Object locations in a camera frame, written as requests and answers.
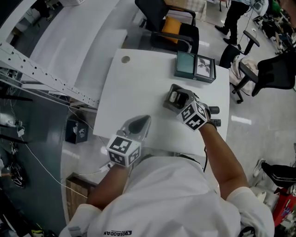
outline chair armrest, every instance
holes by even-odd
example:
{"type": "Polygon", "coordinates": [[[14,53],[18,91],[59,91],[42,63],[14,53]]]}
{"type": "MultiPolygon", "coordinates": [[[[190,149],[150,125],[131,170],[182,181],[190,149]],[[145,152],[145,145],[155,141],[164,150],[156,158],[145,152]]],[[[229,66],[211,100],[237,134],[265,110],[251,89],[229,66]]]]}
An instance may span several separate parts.
{"type": "Polygon", "coordinates": [[[188,45],[188,51],[187,52],[188,53],[191,52],[192,45],[190,43],[193,43],[193,39],[191,37],[189,37],[189,36],[177,35],[177,34],[172,34],[172,33],[164,33],[164,32],[156,32],[156,31],[151,33],[151,37],[155,37],[156,35],[181,40],[181,41],[185,42],[188,45]]]}
{"type": "Polygon", "coordinates": [[[244,31],[244,34],[250,39],[252,40],[258,47],[260,47],[260,43],[258,42],[257,39],[255,39],[249,32],[244,31]]]}
{"type": "Polygon", "coordinates": [[[191,25],[195,26],[195,12],[186,8],[182,8],[179,6],[172,6],[172,5],[167,5],[168,9],[171,11],[177,11],[177,12],[187,12],[190,13],[192,16],[192,22],[191,25]]]}
{"type": "Polygon", "coordinates": [[[256,76],[256,74],[242,62],[239,62],[239,70],[242,71],[251,81],[255,83],[258,82],[258,76],[256,76]]]}

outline black cable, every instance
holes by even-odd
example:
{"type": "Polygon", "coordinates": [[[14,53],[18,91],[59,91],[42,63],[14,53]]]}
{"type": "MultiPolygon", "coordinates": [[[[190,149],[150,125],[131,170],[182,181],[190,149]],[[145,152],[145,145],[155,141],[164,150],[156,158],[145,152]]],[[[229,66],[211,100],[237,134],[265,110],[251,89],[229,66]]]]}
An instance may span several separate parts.
{"type": "Polygon", "coordinates": [[[205,152],[205,164],[204,164],[203,172],[205,172],[205,168],[207,168],[207,164],[208,164],[208,153],[205,147],[204,147],[204,152],[205,152]]]}
{"type": "MultiPolygon", "coordinates": [[[[252,12],[251,12],[251,15],[250,15],[250,18],[249,18],[249,20],[248,20],[248,23],[247,23],[247,26],[246,26],[245,30],[248,28],[248,25],[249,25],[249,22],[250,22],[251,16],[252,16],[252,14],[253,14],[254,8],[252,8],[252,9],[253,9],[253,10],[252,10],[252,12]]],[[[241,40],[242,40],[243,37],[244,37],[244,34],[241,36],[238,45],[241,43],[241,40]]]]}
{"type": "Polygon", "coordinates": [[[257,2],[259,2],[259,1],[260,1],[260,0],[256,0],[255,3],[253,4],[253,6],[251,6],[251,8],[250,8],[246,13],[248,13],[251,9],[254,9],[255,4],[256,4],[257,2]]]}

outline black box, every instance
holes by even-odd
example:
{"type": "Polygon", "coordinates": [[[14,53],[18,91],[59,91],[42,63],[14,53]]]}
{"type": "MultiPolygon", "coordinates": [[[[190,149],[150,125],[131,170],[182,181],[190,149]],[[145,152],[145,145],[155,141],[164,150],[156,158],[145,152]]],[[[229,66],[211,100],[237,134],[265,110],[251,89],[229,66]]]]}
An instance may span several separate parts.
{"type": "Polygon", "coordinates": [[[216,79],[216,65],[212,58],[178,51],[175,76],[212,83],[216,79]]]}
{"type": "Polygon", "coordinates": [[[65,141],[73,144],[87,141],[88,125],[74,119],[68,119],[65,141]]]}

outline yellow cushion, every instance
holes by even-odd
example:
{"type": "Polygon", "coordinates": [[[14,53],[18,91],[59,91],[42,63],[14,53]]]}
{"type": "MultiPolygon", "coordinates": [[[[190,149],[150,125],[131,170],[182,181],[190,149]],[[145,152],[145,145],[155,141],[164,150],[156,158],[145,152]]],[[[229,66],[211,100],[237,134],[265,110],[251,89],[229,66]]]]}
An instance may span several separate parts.
{"type": "MultiPolygon", "coordinates": [[[[162,32],[163,33],[172,33],[172,34],[179,34],[181,27],[181,22],[178,20],[172,18],[172,17],[166,17],[165,25],[163,26],[162,32]]],[[[173,41],[175,44],[178,43],[177,39],[165,37],[171,41],[173,41]]]]}

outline shoe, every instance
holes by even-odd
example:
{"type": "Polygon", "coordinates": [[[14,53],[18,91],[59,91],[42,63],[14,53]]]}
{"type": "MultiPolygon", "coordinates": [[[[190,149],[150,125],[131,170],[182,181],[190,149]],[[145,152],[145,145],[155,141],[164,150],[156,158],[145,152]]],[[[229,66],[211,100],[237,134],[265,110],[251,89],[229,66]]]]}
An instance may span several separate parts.
{"type": "Polygon", "coordinates": [[[226,38],[223,38],[223,40],[228,43],[228,44],[231,44],[231,45],[237,45],[237,42],[236,40],[231,40],[231,39],[226,39],[226,38]]]}
{"type": "Polygon", "coordinates": [[[262,175],[262,180],[265,180],[267,177],[267,174],[265,172],[263,172],[263,175],[262,175]]]}
{"type": "Polygon", "coordinates": [[[26,184],[25,170],[17,163],[12,163],[10,166],[11,179],[18,187],[24,188],[26,184]]]}
{"type": "Polygon", "coordinates": [[[257,165],[256,165],[256,167],[255,167],[255,169],[254,169],[254,172],[253,172],[253,177],[254,177],[254,178],[256,178],[256,177],[260,174],[260,172],[261,172],[261,170],[262,170],[261,164],[262,164],[263,162],[265,162],[264,159],[260,159],[260,160],[257,161],[257,165]]]}
{"type": "Polygon", "coordinates": [[[228,34],[228,31],[224,28],[224,27],[221,27],[221,26],[217,26],[215,25],[215,28],[220,31],[222,34],[224,35],[227,35],[228,34]]]}

